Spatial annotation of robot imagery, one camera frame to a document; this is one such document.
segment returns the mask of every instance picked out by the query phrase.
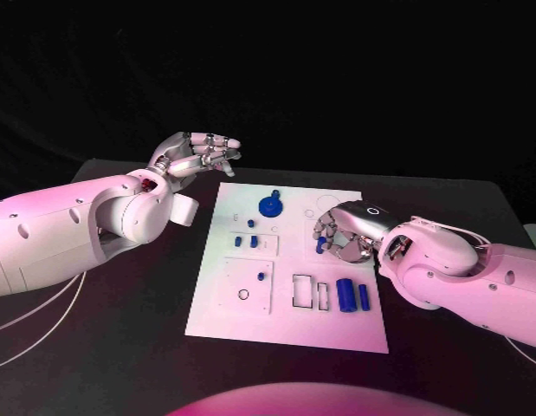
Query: robotic arm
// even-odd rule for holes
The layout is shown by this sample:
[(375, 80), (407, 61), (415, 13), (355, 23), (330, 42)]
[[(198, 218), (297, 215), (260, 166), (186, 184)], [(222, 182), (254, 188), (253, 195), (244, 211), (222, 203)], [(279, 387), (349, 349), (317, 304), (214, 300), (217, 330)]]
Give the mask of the robotic arm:
[(178, 194), (195, 174), (240, 158), (240, 142), (176, 133), (146, 169), (0, 201), (0, 296), (63, 282), (148, 244), (168, 221), (189, 226), (198, 203)]
[[(458, 231), (477, 243), (470, 244)], [(333, 244), (340, 232), (349, 243)], [(402, 223), (363, 201), (317, 220), (315, 239), (349, 263), (378, 252), (381, 274), (424, 309), (447, 308), (479, 327), (536, 347), (536, 250), (490, 242), (470, 231), (412, 217)]]

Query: white board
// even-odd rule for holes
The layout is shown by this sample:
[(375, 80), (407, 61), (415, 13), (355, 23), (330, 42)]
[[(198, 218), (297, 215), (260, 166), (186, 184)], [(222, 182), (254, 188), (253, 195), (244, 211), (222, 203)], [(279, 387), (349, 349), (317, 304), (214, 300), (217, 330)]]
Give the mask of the white board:
[[(284, 211), (266, 218), (258, 202), (276, 189)], [(358, 199), (362, 194), (353, 191), (221, 184), (186, 335), (389, 352), (374, 262), (349, 264), (327, 252), (319, 255), (312, 238), (325, 211)], [(254, 228), (248, 227), (250, 219)], [(257, 248), (250, 247), (254, 235)], [(240, 247), (235, 237), (241, 237)], [(312, 276), (312, 308), (293, 306), (293, 275)], [(355, 290), (359, 284), (368, 286), (369, 311), (362, 311), (359, 293), (358, 311), (340, 311), (336, 280), (345, 277), (353, 280)], [(327, 310), (319, 308), (319, 296), (325, 299), (319, 283), (327, 285)]]

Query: metallic robot hand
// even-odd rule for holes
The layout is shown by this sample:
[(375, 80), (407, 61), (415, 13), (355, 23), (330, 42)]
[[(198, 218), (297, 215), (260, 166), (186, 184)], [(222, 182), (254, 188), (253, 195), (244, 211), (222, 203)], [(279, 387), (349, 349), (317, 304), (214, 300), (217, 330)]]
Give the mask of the metallic robot hand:
[[(326, 232), (325, 250), (348, 263), (365, 263), (397, 225), (399, 220), (379, 206), (365, 201), (343, 202), (317, 219), (315, 239)], [(345, 247), (333, 244), (336, 232), (349, 240)]]

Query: blue object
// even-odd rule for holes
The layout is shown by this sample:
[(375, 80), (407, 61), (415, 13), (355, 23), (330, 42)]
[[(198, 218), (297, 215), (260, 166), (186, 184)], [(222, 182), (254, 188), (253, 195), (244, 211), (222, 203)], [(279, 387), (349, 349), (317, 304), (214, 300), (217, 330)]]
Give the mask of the blue object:
[(322, 244), (326, 242), (326, 237), (320, 237), (317, 239), (317, 247), (316, 247), (316, 253), (317, 254), (323, 254), (325, 253), (325, 249), (322, 248)]
[(280, 201), (280, 192), (274, 190), (271, 197), (266, 197), (258, 202), (258, 212), (264, 217), (273, 218), (283, 212), (283, 203)]
[(368, 286), (359, 285), (359, 299), (362, 300), (362, 310), (371, 310), (371, 298), (368, 297)]
[(355, 312), (358, 302), (355, 301), (353, 280), (339, 279), (336, 281), (336, 292), (339, 293), (339, 306), (342, 312)]

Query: dark gray table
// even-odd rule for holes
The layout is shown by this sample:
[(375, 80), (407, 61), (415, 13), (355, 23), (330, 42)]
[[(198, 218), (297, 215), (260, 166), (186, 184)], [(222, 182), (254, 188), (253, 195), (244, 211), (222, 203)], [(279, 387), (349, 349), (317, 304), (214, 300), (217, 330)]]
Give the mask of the dark gray table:
[[(142, 165), (94, 159), (76, 180)], [(184, 335), (218, 186), (231, 181), (356, 190), (401, 219), (420, 215), (497, 243), (532, 247), (490, 182), (257, 169), (237, 169), (232, 179), (205, 173), (184, 190), (201, 204), (194, 226), (169, 224), (150, 245), (90, 272), (65, 322), (0, 368), (0, 414), (160, 415), (215, 393), (283, 381), (374, 387), (471, 414), (536, 414), (536, 366), (500, 335), (446, 310), (414, 307), (381, 276), (389, 354)], [(2, 297), (0, 323), (60, 287)], [(0, 361), (47, 332), (70, 300), (67, 294), (0, 333)], [(536, 358), (536, 348), (523, 348)]]

